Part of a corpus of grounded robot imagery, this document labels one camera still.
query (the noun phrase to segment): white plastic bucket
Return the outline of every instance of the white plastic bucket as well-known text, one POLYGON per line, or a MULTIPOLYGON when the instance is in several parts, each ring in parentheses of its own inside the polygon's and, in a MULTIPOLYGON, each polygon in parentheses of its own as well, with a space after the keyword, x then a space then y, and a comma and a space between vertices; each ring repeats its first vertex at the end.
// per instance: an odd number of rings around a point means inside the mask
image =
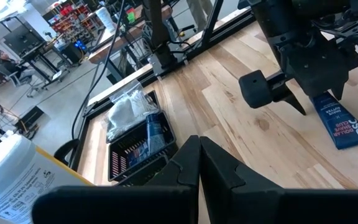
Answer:
POLYGON ((0 218, 32 223, 39 195, 63 185, 92 185, 30 140, 14 134, 0 143, 0 218))

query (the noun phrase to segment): concrete floor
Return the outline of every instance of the concrete floor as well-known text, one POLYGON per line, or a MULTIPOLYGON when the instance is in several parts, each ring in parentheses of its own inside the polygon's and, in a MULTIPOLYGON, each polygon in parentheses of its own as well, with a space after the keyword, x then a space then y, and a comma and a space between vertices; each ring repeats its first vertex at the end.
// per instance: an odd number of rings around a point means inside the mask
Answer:
MULTIPOLYGON (((237 5, 231 4, 230 1, 224 2, 219 19, 235 11, 236 7, 237 5)), ((185 0, 181 0, 174 6, 173 16, 179 28, 195 23, 185 0)), ((54 64, 60 60, 59 58, 57 59, 53 52, 48 54, 47 57, 54 64)), ((52 74, 40 62, 37 63, 42 70, 52 74)), ((25 96, 29 86, 15 88, 12 83, 5 83, 0 87, 0 104, 16 115, 24 114, 33 105, 37 105, 44 111, 45 115, 37 121, 40 129, 33 138, 33 142, 53 154, 62 144, 71 139, 71 125, 88 92, 95 68, 96 65, 84 62, 79 67, 73 68, 61 83, 51 84, 48 87, 48 91, 43 91, 33 98, 25 96)), ((91 97, 111 86, 106 74, 107 72, 103 74, 101 81, 91 93, 91 97)), ((3 121, 9 122, 13 119, 12 117, 7 117, 3 121)), ((4 126, 2 124, 1 126, 5 131, 12 129, 11 125, 4 126)))

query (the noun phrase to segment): wooden workbench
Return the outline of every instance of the wooden workbench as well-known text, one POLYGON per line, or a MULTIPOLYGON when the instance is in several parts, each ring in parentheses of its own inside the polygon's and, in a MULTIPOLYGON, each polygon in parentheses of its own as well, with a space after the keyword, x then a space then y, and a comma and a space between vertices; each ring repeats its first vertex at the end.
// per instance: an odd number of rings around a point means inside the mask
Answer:
MULTIPOLYGON (((145 90, 156 91, 179 147, 192 134, 207 136, 284 188, 358 189, 358 146, 335 148, 296 82, 288 87, 307 116, 284 102, 256 110, 247 105, 237 81, 256 69, 270 75, 278 65, 259 25, 253 23, 145 90)), ((350 74, 341 103, 358 119, 358 68, 350 74)), ((95 184, 111 185, 103 116, 89 125, 78 172, 95 184)), ((207 223, 203 200, 200 196, 200 223, 207 223)))
MULTIPOLYGON (((136 19, 141 17, 142 9, 143 9, 143 6, 138 6, 135 8, 135 18, 136 19)), ((170 6, 164 6, 161 9, 161 12, 162 12, 162 18, 168 19, 172 15, 172 8, 170 6)), ((134 39, 139 38, 142 35, 142 28, 143 28, 144 24, 145 24, 145 21, 141 21, 140 23, 136 24, 136 27, 130 28, 128 31, 130 33, 130 35, 127 35, 127 38, 130 41, 133 41, 134 39)), ((105 40, 109 39, 112 35, 113 35, 112 33, 104 30, 102 37, 99 40, 99 43, 102 43, 105 40)), ((120 49, 126 43, 127 43, 127 40, 125 38, 117 37, 116 42, 115 42, 111 52, 115 52, 116 50, 120 49)), ((106 55, 109 52, 110 46, 111 46, 111 43, 104 45, 97 51, 90 54, 88 57, 88 60, 91 63, 99 63, 101 59, 106 58, 106 55)))

